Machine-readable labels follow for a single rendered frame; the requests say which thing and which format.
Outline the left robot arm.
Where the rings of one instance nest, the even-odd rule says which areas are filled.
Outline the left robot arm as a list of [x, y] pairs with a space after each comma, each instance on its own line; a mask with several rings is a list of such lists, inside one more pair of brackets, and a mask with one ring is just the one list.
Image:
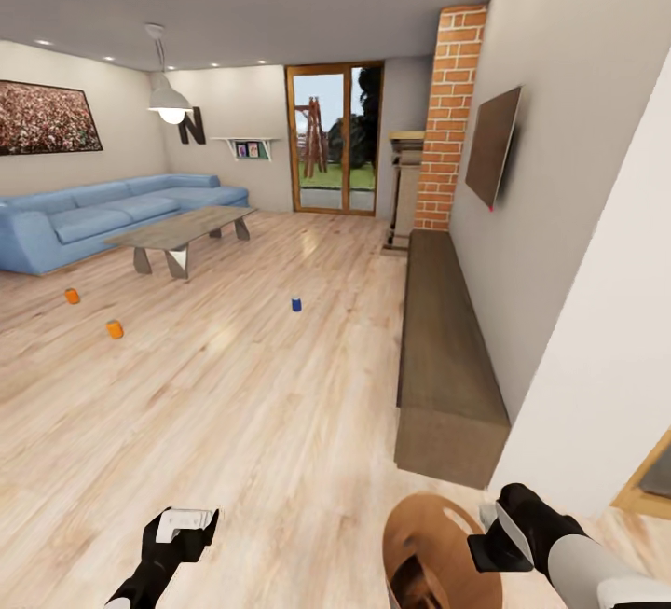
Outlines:
[[198, 562], [212, 544], [218, 518], [218, 509], [168, 508], [146, 523], [138, 568], [101, 609], [155, 609], [179, 563]]

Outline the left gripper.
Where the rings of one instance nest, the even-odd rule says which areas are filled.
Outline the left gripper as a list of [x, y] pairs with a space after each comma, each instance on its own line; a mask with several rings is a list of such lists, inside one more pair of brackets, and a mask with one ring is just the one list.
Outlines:
[[149, 562], [149, 564], [158, 564], [164, 570], [166, 577], [168, 577], [166, 580], [166, 585], [168, 586], [180, 562], [198, 562], [205, 546], [209, 547], [212, 544], [216, 523], [219, 518], [219, 510], [217, 509], [213, 513], [209, 527], [182, 529], [172, 539], [171, 543], [166, 544], [156, 543], [160, 518], [161, 514], [158, 514], [151, 522], [144, 525], [141, 562], [138, 566], [142, 566], [146, 562]]

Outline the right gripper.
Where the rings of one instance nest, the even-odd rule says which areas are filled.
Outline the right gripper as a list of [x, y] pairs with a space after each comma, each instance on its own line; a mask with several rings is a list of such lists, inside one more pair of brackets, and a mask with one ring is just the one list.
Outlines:
[[512, 556], [495, 537], [493, 526], [487, 533], [473, 533], [467, 538], [472, 559], [478, 573], [532, 572], [534, 566], [527, 558]]

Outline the trash can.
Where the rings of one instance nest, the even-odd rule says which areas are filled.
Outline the trash can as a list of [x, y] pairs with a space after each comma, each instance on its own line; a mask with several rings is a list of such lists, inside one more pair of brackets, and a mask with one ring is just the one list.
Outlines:
[[433, 492], [405, 496], [391, 510], [381, 554], [390, 609], [503, 609], [501, 572], [478, 573], [469, 535], [444, 511], [484, 531], [458, 504]]

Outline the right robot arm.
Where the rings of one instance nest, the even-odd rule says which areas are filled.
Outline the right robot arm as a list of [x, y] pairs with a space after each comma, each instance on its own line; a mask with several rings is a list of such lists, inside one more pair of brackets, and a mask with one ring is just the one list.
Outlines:
[[479, 507], [485, 532], [467, 538], [478, 573], [535, 567], [568, 609], [671, 609], [671, 587], [617, 558], [524, 483]]

